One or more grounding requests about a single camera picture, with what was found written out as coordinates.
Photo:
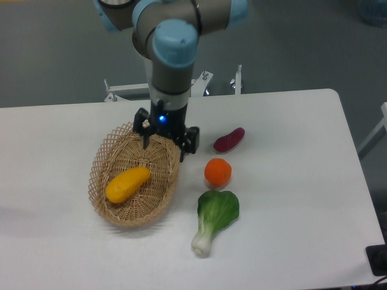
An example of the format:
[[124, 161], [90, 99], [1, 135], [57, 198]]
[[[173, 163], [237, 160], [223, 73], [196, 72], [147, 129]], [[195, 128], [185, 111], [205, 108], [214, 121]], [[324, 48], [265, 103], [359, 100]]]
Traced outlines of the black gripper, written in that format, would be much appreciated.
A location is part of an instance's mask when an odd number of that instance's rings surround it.
[[180, 162], [188, 154], [195, 154], [200, 143], [200, 128], [186, 127], [187, 105], [177, 110], [166, 110], [160, 100], [156, 105], [151, 103], [151, 112], [140, 108], [134, 116], [133, 132], [143, 140], [143, 148], [149, 146], [150, 136], [157, 134], [172, 140], [180, 148]]

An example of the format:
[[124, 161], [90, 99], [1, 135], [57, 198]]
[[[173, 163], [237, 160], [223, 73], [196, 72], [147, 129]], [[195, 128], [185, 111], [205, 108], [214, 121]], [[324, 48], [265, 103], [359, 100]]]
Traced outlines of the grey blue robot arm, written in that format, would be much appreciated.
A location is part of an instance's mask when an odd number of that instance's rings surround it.
[[94, 1], [109, 31], [132, 28], [138, 53], [152, 63], [149, 81], [151, 108], [140, 108], [133, 131], [148, 147], [157, 134], [180, 149], [180, 161], [195, 154], [198, 127], [186, 127], [191, 78], [201, 36], [242, 23], [247, 1]]

